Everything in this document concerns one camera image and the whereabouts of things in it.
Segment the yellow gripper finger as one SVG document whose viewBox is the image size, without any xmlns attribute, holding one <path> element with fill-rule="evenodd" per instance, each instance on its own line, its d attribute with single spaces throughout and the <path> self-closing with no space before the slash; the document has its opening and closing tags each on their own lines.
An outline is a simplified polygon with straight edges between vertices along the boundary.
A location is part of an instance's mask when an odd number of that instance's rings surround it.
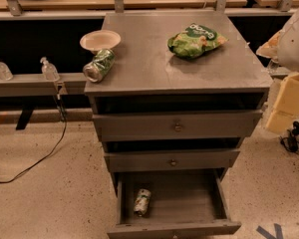
<svg viewBox="0 0 299 239">
<path fill-rule="evenodd" d="M 290 116 L 299 116 L 299 73 L 291 74 L 281 82 L 274 109 Z"/>
<path fill-rule="evenodd" d="M 292 122 L 295 119 L 295 116 L 283 113 L 281 111 L 271 111 L 268 114 L 265 128 L 271 132 L 281 134 L 292 125 Z"/>
</svg>

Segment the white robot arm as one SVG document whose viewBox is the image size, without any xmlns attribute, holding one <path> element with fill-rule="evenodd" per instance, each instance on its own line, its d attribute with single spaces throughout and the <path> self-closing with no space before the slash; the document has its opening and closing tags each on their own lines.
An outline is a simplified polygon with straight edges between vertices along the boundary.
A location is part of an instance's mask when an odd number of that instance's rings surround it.
<svg viewBox="0 0 299 239">
<path fill-rule="evenodd" d="M 291 71 L 280 82 L 277 98 L 265 126 L 280 134 L 299 116 L 299 8 L 281 30 L 256 50 L 256 54 L 272 59 Z"/>
</svg>

